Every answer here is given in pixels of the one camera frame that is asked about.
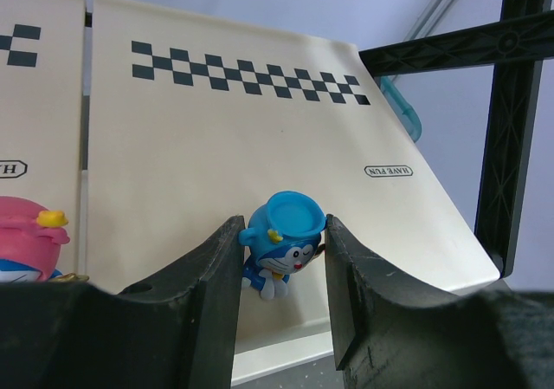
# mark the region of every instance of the black and white checkered stripe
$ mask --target black and white checkered stripe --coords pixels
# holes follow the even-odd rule
[[[17,38],[27,40],[40,40],[41,29],[30,25],[21,25],[17,23],[11,36],[0,35],[0,49],[8,51],[8,65],[19,67],[36,67],[37,53],[27,51],[17,51],[12,49],[13,41]]]
[[[193,76],[197,75],[209,78],[209,84],[215,90],[229,91],[229,82],[239,81],[247,94],[262,94],[261,86],[271,86],[277,97],[285,99],[292,99],[293,91],[299,90],[310,101],[320,101],[320,96],[327,93],[334,103],[346,103],[346,99],[351,97],[358,105],[370,104],[367,96],[355,94],[352,90],[352,87],[359,86],[358,79],[353,75],[344,75],[344,82],[338,82],[332,73],[320,72],[321,80],[318,80],[303,68],[295,68],[294,76],[285,75],[280,66],[273,64],[266,65],[267,72],[260,72],[255,70],[252,62],[246,60],[237,60],[237,67],[230,68],[223,65],[219,55],[206,54],[205,63],[192,62],[185,49],[170,49],[170,56],[163,57],[153,54],[151,44],[137,41],[132,42],[132,52],[151,57],[151,66],[132,65],[132,76],[139,79],[154,80],[154,70],[160,69],[171,71],[173,82],[185,86],[194,86]],[[174,65],[177,62],[187,62],[190,72],[176,71]],[[210,68],[220,68],[222,72],[218,74],[224,77],[211,75]]]

